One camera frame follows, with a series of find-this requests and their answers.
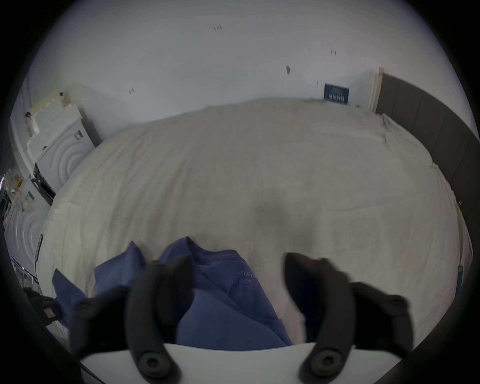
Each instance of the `appliance door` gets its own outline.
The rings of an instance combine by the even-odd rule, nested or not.
[[[79,120],[45,148],[36,164],[45,181],[58,193],[93,149],[94,145]]]
[[[35,253],[50,205],[30,180],[20,189],[22,208],[12,204],[5,226],[5,241],[10,257],[36,277]]]

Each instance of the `blue sign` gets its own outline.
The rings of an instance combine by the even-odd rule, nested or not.
[[[340,104],[347,104],[348,88],[342,88],[336,85],[325,84],[324,100],[330,100]]]

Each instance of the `gray headboard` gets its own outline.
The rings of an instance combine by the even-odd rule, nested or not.
[[[376,113],[385,113],[419,139],[450,183],[480,257],[480,143],[447,106],[425,91],[383,74]]]

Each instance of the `black border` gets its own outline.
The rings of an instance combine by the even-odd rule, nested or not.
[[[479,114],[478,71],[469,64],[469,36],[478,32],[473,9],[460,2],[409,1],[429,22],[444,47],[466,91],[476,121]],[[3,109],[0,130],[6,130],[15,94],[32,62],[43,37],[70,0],[10,4],[3,12],[3,71],[0,95]],[[22,292],[5,245],[0,236],[0,289],[2,292],[2,347],[4,376],[18,375],[20,380],[48,380],[50,383],[82,383],[79,363],[51,336],[36,318]],[[480,340],[479,260],[466,276],[462,292],[425,340],[378,383],[459,381],[477,377],[477,351]]]

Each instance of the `white bed sheet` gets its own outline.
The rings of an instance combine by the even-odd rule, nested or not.
[[[283,254],[327,257],[354,281],[411,304],[415,344],[451,304],[456,202],[428,151],[386,116],[330,102],[260,99],[128,129],[101,144],[56,196],[36,266],[94,295],[94,268],[135,241],[156,259],[191,236],[235,249],[294,343],[303,319]]]

